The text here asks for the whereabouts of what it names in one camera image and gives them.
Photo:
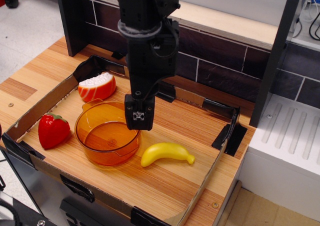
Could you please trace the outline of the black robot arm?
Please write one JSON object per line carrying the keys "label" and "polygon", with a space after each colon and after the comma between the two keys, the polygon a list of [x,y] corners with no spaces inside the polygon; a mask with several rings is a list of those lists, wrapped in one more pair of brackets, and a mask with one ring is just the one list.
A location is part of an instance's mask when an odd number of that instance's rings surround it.
{"label": "black robot arm", "polygon": [[117,0],[119,33],[127,41],[130,90],[124,99],[130,130],[150,131],[159,82],[177,72],[179,23],[169,18],[179,0]]}

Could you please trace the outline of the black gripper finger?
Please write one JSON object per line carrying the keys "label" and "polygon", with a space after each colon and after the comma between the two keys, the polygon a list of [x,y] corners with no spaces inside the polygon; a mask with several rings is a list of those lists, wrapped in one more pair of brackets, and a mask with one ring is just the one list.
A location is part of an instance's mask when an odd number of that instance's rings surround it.
{"label": "black gripper finger", "polygon": [[124,115],[129,130],[150,131],[155,115],[155,97],[135,100],[131,94],[124,98]]}

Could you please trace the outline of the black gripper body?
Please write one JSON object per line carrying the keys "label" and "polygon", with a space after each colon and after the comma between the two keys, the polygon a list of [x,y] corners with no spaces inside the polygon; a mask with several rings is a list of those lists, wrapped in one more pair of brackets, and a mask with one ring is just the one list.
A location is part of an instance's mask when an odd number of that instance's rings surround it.
{"label": "black gripper body", "polygon": [[127,67],[135,101],[155,95],[157,83],[176,74],[179,37],[179,23],[167,18],[154,37],[127,41]]}

